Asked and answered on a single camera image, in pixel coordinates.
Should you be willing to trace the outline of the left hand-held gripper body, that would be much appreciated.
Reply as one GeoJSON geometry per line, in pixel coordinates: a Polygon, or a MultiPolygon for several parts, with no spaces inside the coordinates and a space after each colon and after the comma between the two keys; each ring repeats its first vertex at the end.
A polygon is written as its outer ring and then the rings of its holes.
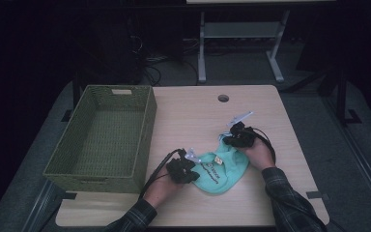
{"type": "Polygon", "coordinates": [[[166,169],[176,184],[182,184],[183,179],[189,179],[188,174],[193,171],[193,168],[201,162],[194,154],[193,149],[186,151],[185,149],[178,149],[176,153],[179,155],[177,159],[173,158],[166,164],[166,169]]]}

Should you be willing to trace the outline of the green woven basket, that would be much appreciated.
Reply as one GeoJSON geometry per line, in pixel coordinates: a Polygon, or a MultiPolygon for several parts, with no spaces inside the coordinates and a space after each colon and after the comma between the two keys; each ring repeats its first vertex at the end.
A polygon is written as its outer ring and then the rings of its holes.
{"type": "Polygon", "coordinates": [[[44,177],[68,191],[140,192],[156,113],[151,86],[87,86],[44,177]]]}

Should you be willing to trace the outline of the person's left hand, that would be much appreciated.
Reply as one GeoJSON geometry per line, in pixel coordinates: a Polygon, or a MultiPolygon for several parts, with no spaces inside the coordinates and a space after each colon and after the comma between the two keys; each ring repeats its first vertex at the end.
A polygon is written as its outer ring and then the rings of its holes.
{"type": "Polygon", "coordinates": [[[176,184],[167,174],[164,174],[152,182],[152,184],[146,190],[143,198],[155,209],[157,209],[171,196],[182,189],[183,186],[183,184],[176,184]]]}

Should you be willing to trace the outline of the mint green bib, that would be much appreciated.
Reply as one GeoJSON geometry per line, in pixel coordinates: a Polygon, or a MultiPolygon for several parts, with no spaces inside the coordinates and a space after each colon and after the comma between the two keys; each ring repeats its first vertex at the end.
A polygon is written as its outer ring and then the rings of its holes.
{"type": "Polygon", "coordinates": [[[249,165],[246,155],[223,141],[228,136],[229,133],[222,134],[217,149],[202,154],[199,157],[201,161],[192,168],[199,175],[193,184],[209,194],[222,194],[229,190],[249,165]]]}

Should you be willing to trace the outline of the aluminium rail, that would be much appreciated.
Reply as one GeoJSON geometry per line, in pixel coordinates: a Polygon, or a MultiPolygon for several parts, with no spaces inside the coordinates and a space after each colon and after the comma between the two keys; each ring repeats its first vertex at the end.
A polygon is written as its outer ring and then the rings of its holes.
{"type": "Polygon", "coordinates": [[[356,161],[357,168],[360,174],[365,179],[367,186],[371,191],[371,165],[362,153],[361,148],[357,145],[357,141],[349,131],[346,123],[343,123],[336,115],[336,106],[329,99],[323,99],[324,106],[327,108],[329,115],[334,121],[335,125],[338,127],[340,133],[344,137],[348,147],[350,148],[352,155],[356,161]]]}
{"type": "Polygon", "coordinates": [[[45,180],[21,232],[43,232],[60,209],[63,192],[45,180]]]}

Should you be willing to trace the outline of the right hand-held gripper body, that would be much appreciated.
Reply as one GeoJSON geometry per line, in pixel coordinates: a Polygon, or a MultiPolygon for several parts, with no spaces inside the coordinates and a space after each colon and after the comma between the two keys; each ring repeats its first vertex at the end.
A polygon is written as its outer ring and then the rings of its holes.
{"type": "Polygon", "coordinates": [[[252,127],[247,127],[243,120],[252,115],[252,111],[248,111],[244,114],[235,116],[227,126],[230,128],[230,135],[233,135],[239,143],[237,148],[251,147],[256,137],[256,133],[252,127]]]}

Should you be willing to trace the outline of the white metal stand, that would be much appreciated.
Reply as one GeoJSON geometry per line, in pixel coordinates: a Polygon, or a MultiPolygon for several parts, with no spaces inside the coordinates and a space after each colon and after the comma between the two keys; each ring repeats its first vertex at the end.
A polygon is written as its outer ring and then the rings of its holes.
{"type": "Polygon", "coordinates": [[[290,12],[285,11],[279,21],[267,22],[206,22],[205,13],[200,14],[198,79],[199,83],[207,81],[205,62],[206,39],[274,39],[271,50],[266,52],[272,73],[278,83],[284,81],[276,55],[282,41],[290,12]]]}

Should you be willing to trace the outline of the person's right hand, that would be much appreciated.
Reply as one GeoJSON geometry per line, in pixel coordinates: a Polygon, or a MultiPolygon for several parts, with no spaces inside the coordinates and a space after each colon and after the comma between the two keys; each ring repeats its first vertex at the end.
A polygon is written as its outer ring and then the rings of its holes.
{"type": "Polygon", "coordinates": [[[239,151],[245,154],[248,157],[251,165],[260,171],[275,167],[271,150],[259,138],[254,140],[251,147],[239,148],[239,151]]]}

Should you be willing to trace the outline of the black metal stand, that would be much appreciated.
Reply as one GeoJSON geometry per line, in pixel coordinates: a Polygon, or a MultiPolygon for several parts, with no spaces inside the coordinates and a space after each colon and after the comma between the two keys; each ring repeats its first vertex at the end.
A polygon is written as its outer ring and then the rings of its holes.
{"type": "Polygon", "coordinates": [[[360,124],[357,113],[346,106],[347,102],[347,75],[343,69],[338,71],[336,94],[336,118],[343,127],[350,124],[360,124]]]}

